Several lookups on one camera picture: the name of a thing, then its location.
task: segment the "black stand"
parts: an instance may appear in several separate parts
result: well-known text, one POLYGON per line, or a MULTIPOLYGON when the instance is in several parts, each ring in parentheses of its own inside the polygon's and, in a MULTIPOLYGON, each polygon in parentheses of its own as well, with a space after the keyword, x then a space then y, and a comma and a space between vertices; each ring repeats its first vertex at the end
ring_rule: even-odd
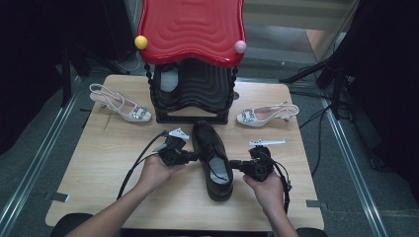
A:
POLYGON ((144 69, 150 85, 150 98, 159 123, 194 123, 204 119, 211 124, 227 124, 229 109, 234 99, 234 82, 238 69, 214 66, 187 58, 176 63, 178 85, 171 92, 161 90, 162 72, 167 65, 155 65, 151 78, 150 66, 144 69), (172 114, 186 107, 196 107, 210 116, 176 116, 172 114))
POLYGON ((356 42, 360 37, 358 36, 358 31, 360 30, 360 27, 362 26, 363 22, 366 20, 367 16, 370 14, 376 3, 377 0, 360 1, 351 28, 343 38, 336 51, 334 51, 331 56, 315 64, 314 66, 302 70, 301 72, 297 73, 296 75, 290 78, 280 79, 279 81, 282 83, 292 83, 318 70, 322 70, 320 76, 317 78, 317 87, 320 89, 325 89, 330 85, 332 80, 335 79, 331 107, 333 115, 336 119, 339 119, 338 108, 340 92, 342 89, 343 82, 349 73, 348 67, 350 65, 350 62, 354 60, 353 51, 356 42))

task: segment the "person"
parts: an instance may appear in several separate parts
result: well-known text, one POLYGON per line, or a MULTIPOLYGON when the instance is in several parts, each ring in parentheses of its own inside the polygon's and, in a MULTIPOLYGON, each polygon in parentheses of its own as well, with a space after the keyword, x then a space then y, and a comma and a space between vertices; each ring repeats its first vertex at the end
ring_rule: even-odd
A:
MULTIPOLYGON (((150 156, 145 160, 138 182, 130 191, 66 236, 115 236, 147 196, 166 184, 185 166, 166 166, 158 155, 150 156)), ((253 189, 275 236, 298 236, 284 210, 284 188, 279 176, 273 173, 262 183, 247 175, 243 179, 253 189)))

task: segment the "pink ball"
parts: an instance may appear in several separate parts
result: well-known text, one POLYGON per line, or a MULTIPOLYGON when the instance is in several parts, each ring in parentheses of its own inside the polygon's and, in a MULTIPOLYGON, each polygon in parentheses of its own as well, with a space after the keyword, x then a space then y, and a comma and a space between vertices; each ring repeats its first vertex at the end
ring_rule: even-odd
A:
POLYGON ((246 50, 246 47, 247 47, 247 44, 243 40, 237 41, 236 44, 234 45, 234 48, 236 49, 237 53, 244 53, 244 51, 246 50))

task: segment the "black leather shoe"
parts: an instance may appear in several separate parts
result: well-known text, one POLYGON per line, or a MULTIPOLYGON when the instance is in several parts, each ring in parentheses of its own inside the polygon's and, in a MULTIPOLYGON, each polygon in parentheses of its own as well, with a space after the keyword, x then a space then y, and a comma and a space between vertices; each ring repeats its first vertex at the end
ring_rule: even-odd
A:
POLYGON ((204 168, 209 197, 215 201, 229 199, 233 172, 221 138, 208 122, 199 120, 194 124, 192 143, 204 168))

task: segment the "tabletop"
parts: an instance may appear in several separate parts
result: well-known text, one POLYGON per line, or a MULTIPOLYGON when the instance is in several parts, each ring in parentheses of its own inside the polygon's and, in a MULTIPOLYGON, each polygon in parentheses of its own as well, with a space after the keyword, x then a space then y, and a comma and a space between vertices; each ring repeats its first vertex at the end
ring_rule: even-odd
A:
MULTIPOLYGON (((126 98, 146 106, 154 116, 149 97, 147 78, 111 75, 104 85, 126 98)), ((302 144, 296 117, 289 121, 274 119, 263 127, 239 124, 236 116, 242 110, 280 102, 292 102, 289 89, 283 84, 236 82, 234 91, 239 98, 229 111, 228 124, 213 125, 221 137, 228 159, 250 160, 249 141, 284 139, 285 144, 268 145, 272 157, 284 165, 290 175, 292 190, 288 216, 295 228, 324 228, 318 207, 308 207, 308 200, 317 200, 314 184, 302 144)), ((206 112, 185 108, 180 115, 199 115, 206 112)), ((87 121, 78 145, 67 167, 58 192, 69 194, 67 202, 54 201, 45 221, 55 225, 65 214, 85 212, 95 214, 116 200, 127 171, 138 155, 163 130, 181 127, 192 134, 192 124, 127 122, 118 114, 96 104, 87 121)), ((150 147, 145 155, 164 142, 150 147)), ((185 150, 192 151, 187 140, 185 150)), ((140 164, 126 185, 127 192, 139 178, 140 164)), ((126 228, 271 231, 268 219, 250 187, 242 180, 243 173, 233 170, 233 193, 229 200, 210 199, 201 163, 190 162, 168 184, 151 194, 126 221, 126 228)))

